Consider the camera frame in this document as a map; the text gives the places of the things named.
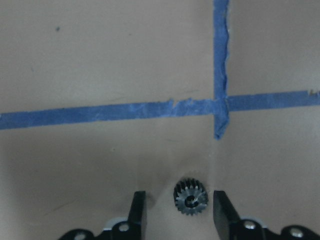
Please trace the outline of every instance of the painter's tape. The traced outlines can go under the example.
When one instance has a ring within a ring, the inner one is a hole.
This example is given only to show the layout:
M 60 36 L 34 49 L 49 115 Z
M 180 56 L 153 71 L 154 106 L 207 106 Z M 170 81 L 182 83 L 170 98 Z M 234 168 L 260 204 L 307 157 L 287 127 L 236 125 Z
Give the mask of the painter's tape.
M 96 121 L 212 115 L 218 110 L 219 106 L 212 99 L 187 99 L 176 104 L 170 100 L 9 112 L 1 114 L 0 130 Z
M 229 0 L 214 0 L 214 98 L 219 102 L 220 110 L 214 115 L 214 137 L 220 139 L 229 124 L 229 111 L 225 101 L 227 97 L 228 78 L 226 61 L 228 57 L 227 11 Z
M 229 111 L 283 109 L 320 105 L 319 94 L 308 91 L 291 91 L 255 95 L 239 95 L 227 98 Z

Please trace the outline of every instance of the blue tape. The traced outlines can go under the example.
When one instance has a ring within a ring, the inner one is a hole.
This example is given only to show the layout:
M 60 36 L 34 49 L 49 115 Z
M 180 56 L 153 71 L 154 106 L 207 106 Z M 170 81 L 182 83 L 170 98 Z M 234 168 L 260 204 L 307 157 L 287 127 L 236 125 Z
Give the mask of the blue tape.
M 309 94 L 308 91 L 291 91 L 230 96 L 227 99 L 227 104 L 232 112 L 315 106 L 320 105 L 320 94 Z
M 220 102 L 220 111 L 214 115 L 214 137 L 220 139 L 229 124 L 229 110 L 226 104 L 228 77 L 226 61 L 228 57 L 227 11 L 229 0 L 214 0 L 214 98 Z
M 217 111 L 219 105 L 212 99 L 187 99 L 176 104 L 170 100 L 9 112 L 0 115 L 0 130 L 96 121 L 200 116 L 216 114 Z

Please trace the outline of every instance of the black gear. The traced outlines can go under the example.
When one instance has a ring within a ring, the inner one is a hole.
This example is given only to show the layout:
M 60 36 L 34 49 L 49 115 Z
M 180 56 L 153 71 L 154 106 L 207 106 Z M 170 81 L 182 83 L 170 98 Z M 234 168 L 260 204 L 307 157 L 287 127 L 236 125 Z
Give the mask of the black gear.
M 173 197 L 178 210 L 187 215 L 201 213 L 208 203 L 205 187 L 194 178 L 179 181 L 174 188 Z

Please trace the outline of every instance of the gear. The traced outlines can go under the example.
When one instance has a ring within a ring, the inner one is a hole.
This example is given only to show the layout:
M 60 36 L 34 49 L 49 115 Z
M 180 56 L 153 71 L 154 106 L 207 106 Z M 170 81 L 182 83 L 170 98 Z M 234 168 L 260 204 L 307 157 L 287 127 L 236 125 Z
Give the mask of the gear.
M 204 186 L 194 178 L 179 181 L 174 188 L 173 197 L 178 210 L 187 215 L 201 213 L 208 203 Z

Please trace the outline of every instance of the silver screw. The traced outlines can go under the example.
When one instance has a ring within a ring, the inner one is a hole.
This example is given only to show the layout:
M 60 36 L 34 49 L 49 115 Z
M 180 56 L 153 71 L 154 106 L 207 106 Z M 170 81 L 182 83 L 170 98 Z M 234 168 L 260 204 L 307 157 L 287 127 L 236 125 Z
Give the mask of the silver screw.
M 246 229 L 250 229 L 250 230 L 256 228 L 256 224 L 253 221 L 249 221 L 249 220 L 244 221 L 243 225 Z
M 86 234 L 84 232 L 79 232 L 74 237 L 74 240 L 84 240 L 84 239 L 86 239 Z
M 304 233 L 299 228 L 291 228 L 290 234 L 294 236 L 295 238 L 302 238 L 304 236 Z
M 120 232 L 126 232 L 126 231 L 128 231 L 129 230 L 129 224 L 128 223 L 126 223 L 126 222 L 124 222 L 124 223 L 122 223 L 120 226 L 119 226 L 119 231 Z

